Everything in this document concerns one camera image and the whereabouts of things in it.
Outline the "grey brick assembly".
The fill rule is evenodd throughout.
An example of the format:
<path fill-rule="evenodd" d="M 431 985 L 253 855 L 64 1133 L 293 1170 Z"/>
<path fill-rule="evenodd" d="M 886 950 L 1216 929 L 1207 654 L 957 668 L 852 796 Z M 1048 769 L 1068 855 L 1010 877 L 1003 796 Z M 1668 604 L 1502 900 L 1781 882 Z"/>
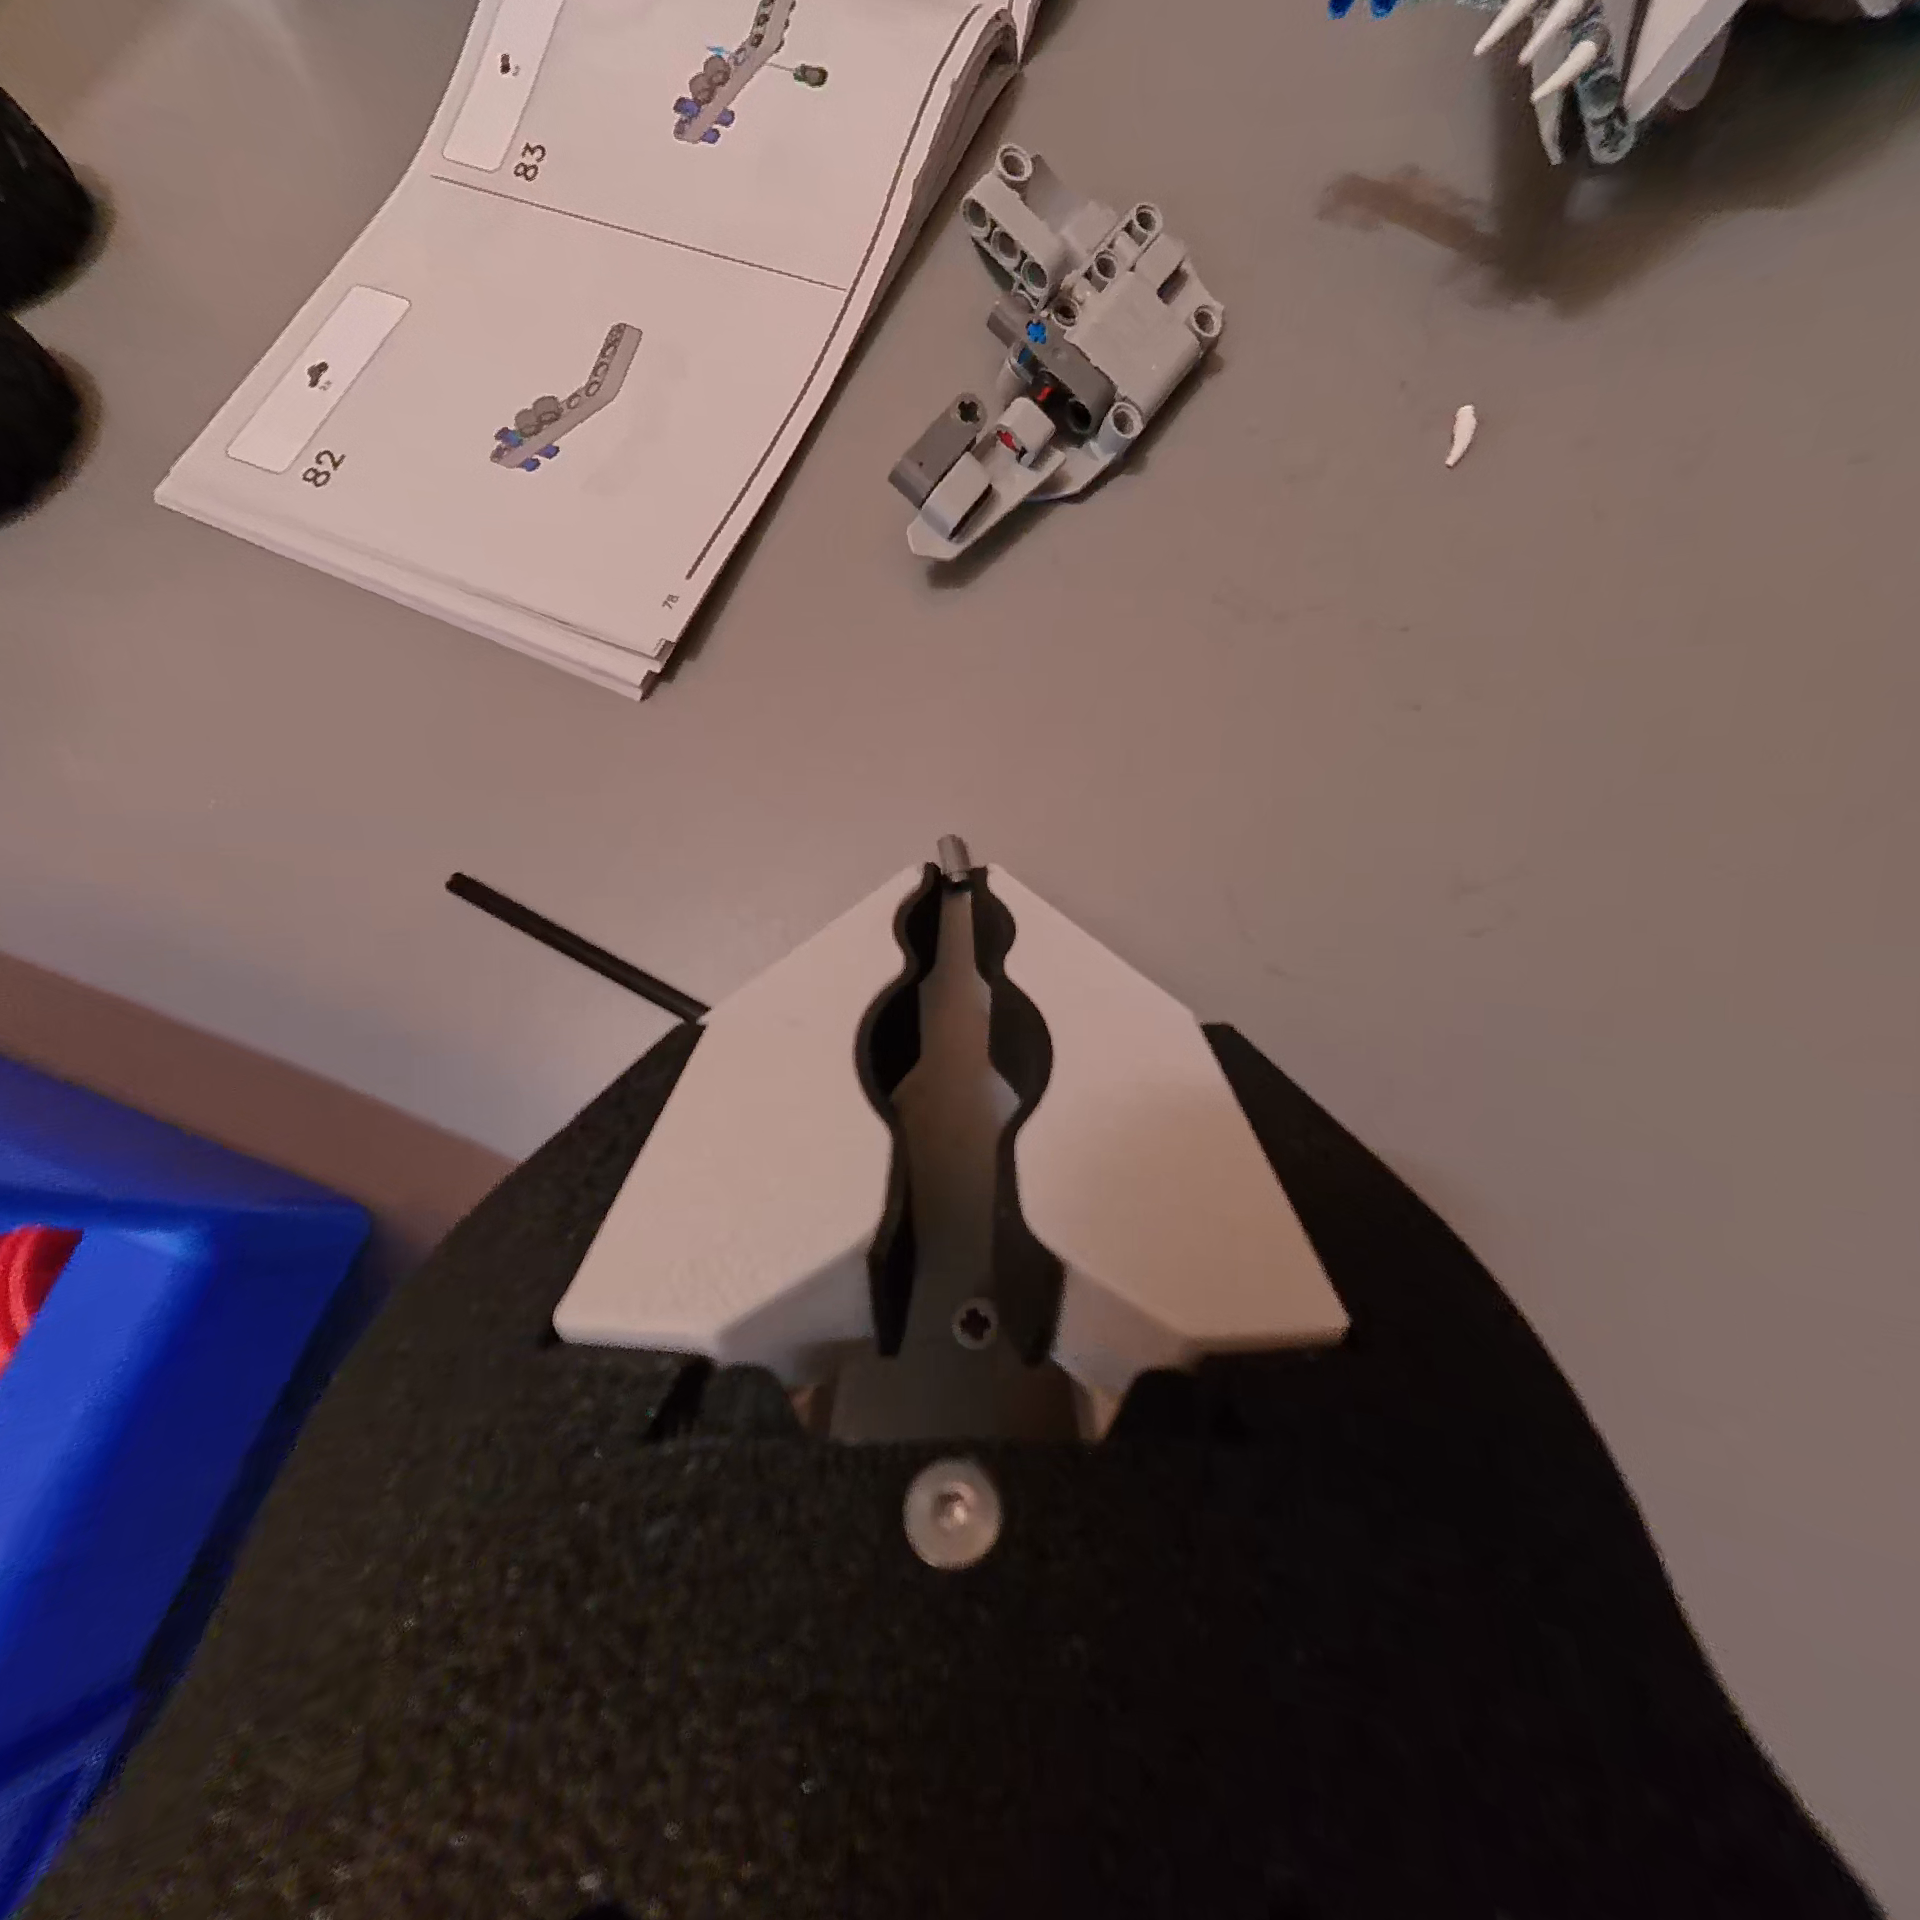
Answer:
<path fill-rule="evenodd" d="M 1224 309 L 1147 199 L 1082 193 L 1000 142 L 959 200 L 996 274 L 992 390 L 959 390 L 892 468 L 907 551 L 949 564 L 1028 506 L 1077 498 L 1127 462 L 1218 348 Z"/>

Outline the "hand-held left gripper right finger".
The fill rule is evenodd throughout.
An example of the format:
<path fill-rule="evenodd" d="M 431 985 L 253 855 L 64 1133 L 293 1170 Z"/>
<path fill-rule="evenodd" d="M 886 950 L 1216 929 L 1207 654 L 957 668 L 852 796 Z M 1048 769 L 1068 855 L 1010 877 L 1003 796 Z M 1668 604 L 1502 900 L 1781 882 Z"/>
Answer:
<path fill-rule="evenodd" d="M 1197 1014 L 1000 865 L 973 872 L 992 1060 L 1016 1112 L 999 1197 L 1051 1258 L 1043 1357 L 1082 1434 L 1141 1376 L 1327 1349 L 1350 1317 Z"/>

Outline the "open instruction booklet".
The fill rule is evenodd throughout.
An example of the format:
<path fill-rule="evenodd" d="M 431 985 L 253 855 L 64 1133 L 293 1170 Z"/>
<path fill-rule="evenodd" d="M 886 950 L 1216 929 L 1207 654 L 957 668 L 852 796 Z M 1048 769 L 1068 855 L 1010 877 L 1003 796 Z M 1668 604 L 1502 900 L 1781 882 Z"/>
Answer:
<path fill-rule="evenodd" d="M 155 503 L 640 700 L 1030 1 L 487 1 L 396 189 Z"/>

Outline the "blue plastic bin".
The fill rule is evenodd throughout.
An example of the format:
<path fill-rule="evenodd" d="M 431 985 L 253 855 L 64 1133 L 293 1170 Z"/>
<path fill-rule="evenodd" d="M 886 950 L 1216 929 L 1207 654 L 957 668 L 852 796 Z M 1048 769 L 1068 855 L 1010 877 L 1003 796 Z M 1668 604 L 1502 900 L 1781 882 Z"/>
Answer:
<path fill-rule="evenodd" d="M 3 1232 L 82 1241 L 3 1368 L 5 1880 L 85 1802 L 370 1232 L 272 1164 L 3 1064 Z"/>

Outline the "long black axle rod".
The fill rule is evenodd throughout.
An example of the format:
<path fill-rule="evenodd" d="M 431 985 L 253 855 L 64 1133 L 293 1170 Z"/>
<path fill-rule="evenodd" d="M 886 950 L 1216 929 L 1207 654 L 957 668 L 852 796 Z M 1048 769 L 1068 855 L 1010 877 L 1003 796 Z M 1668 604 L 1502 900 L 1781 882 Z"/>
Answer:
<path fill-rule="evenodd" d="M 518 936 L 550 950 L 574 967 L 637 996 L 682 1024 L 696 1024 L 708 1017 L 708 1004 L 675 986 L 660 976 L 637 967 L 619 953 L 586 938 L 586 934 L 548 918 L 531 904 L 500 894 L 495 886 L 454 871 L 444 879 L 448 895 L 471 904 L 493 924 L 518 933 Z"/>

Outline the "grey desk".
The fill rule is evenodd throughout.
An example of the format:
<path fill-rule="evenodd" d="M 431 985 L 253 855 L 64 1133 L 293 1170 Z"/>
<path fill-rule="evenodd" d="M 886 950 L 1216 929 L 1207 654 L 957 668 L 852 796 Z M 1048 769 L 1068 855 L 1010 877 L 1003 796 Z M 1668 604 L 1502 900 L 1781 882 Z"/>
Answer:
<path fill-rule="evenodd" d="M 1915 28 L 1748 14 L 1583 177 L 1458 7 L 1044 5 L 983 137 L 1163 205 L 1211 370 L 928 578 L 946 199 L 628 703 L 152 505 L 471 10 L 5 5 L 108 207 L 32 317 L 96 425 L 5 529 L 5 1047 L 424 1248 L 662 1031 L 448 872 L 708 996 L 959 832 L 1488 1261 L 1915 1914 Z"/>

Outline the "red plastic part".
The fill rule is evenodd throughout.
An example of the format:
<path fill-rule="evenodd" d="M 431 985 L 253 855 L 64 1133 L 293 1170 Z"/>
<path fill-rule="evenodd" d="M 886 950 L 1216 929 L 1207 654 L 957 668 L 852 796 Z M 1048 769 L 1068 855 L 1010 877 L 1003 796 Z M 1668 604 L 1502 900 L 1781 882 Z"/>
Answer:
<path fill-rule="evenodd" d="M 3 1368 L 8 1368 L 19 1344 L 32 1330 L 79 1241 L 79 1229 L 46 1225 L 21 1225 L 3 1232 Z"/>

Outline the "grey toothed brick jaw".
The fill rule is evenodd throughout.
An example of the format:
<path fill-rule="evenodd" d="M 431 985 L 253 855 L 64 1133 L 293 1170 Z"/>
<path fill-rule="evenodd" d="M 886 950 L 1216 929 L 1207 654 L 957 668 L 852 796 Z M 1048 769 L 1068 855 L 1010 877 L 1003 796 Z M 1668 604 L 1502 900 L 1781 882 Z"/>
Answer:
<path fill-rule="evenodd" d="M 1475 58 L 1507 57 L 1526 81 L 1543 154 L 1611 164 L 1664 112 L 1711 86 L 1744 1 L 1482 5 Z"/>

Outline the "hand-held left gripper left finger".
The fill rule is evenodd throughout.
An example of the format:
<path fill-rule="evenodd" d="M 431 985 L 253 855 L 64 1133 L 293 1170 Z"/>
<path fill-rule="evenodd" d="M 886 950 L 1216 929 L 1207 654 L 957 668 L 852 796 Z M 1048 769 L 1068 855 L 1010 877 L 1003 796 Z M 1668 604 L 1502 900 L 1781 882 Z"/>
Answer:
<path fill-rule="evenodd" d="M 559 1340 L 771 1374 L 900 1353 L 916 1229 L 895 1096 L 941 916 L 941 869 L 903 871 L 708 1012 L 559 1295 Z"/>

